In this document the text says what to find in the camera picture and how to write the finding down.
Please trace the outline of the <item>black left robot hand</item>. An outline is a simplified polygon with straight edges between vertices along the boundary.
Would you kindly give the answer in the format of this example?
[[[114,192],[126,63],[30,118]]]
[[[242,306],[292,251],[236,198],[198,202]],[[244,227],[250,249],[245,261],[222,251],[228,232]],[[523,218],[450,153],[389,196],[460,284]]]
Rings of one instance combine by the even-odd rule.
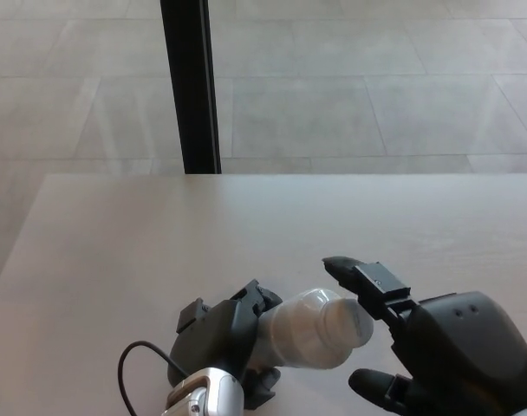
[[[169,354],[184,372],[167,369],[171,386],[176,387],[198,370],[214,367],[240,382],[246,410],[256,410],[274,398],[272,388],[281,372],[274,365],[251,369],[249,360],[257,340],[259,317],[282,302],[257,280],[213,307],[201,298],[191,302],[179,314],[177,338]]]

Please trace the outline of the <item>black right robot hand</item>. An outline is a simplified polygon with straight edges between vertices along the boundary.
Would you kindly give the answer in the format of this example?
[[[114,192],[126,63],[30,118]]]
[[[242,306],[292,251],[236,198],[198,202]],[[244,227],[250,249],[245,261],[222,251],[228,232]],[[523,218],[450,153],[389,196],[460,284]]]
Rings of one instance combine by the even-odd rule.
[[[527,342],[479,291],[415,300],[381,263],[325,257],[324,269],[376,321],[408,376],[355,370],[350,388],[397,415],[527,415]]]

